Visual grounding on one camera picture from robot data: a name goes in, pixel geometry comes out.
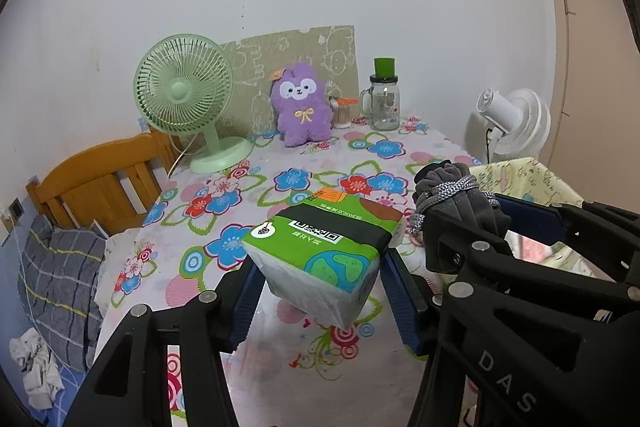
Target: floral tablecloth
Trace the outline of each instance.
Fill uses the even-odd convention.
[[[284,147],[278,134],[254,141],[237,166],[210,175],[183,169],[164,187],[116,282],[98,352],[134,304],[177,307],[214,289],[245,259],[240,239],[252,226],[320,187],[411,212],[422,166],[443,158],[477,163],[415,117],[384,133],[356,119],[326,142],[297,148]],[[411,272],[441,284],[413,239],[398,250]],[[177,347],[168,362],[172,418],[185,425]],[[223,363],[242,427],[402,426],[424,367],[402,345],[380,279],[349,330],[317,322],[265,285],[247,340]]]

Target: orange tag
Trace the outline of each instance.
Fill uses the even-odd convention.
[[[321,188],[314,192],[314,196],[324,201],[331,201],[332,203],[340,203],[347,197],[346,192],[340,192],[340,190],[333,190],[332,188]]]
[[[284,74],[284,70],[285,70],[285,68],[282,68],[281,70],[273,71],[273,73],[271,73],[269,75],[269,80],[271,82],[275,82],[276,80],[280,80],[282,78],[282,75]]]

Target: pillow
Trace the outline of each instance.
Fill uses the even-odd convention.
[[[100,313],[104,317],[111,302],[113,288],[122,271],[122,267],[133,252],[133,243],[141,229],[128,229],[112,235],[104,245],[104,262],[100,266],[97,277],[97,290],[94,301],[98,304]]]
[[[36,216],[18,271],[25,312],[55,355],[76,371],[91,367],[102,317],[94,302],[104,238],[93,230],[54,229]]]

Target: blue gripper pad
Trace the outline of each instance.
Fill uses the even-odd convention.
[[[554,210],[501,194],[494,197],[500,201],[500,209],[511,217],[511,231],[548,246],[565,240],[566,228]]]
[[[420,314],[426,312],[428,306],[395,248],[387,250],[382,258],[380,279],[402,343],[414,354],[421,355],[423,341],[418,333]]]
[[[246,277],[244,286],[240,290],[238,301],[234,306],[233,324],[229,333],[229,344],[233,351],[238,349],[238,344],[246,339],[263,286],[264,275],[254,264]]]

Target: beige wall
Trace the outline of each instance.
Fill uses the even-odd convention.
[[[556,0],[543,162],[587,200],[640,212],[640,54],[622,0]]]

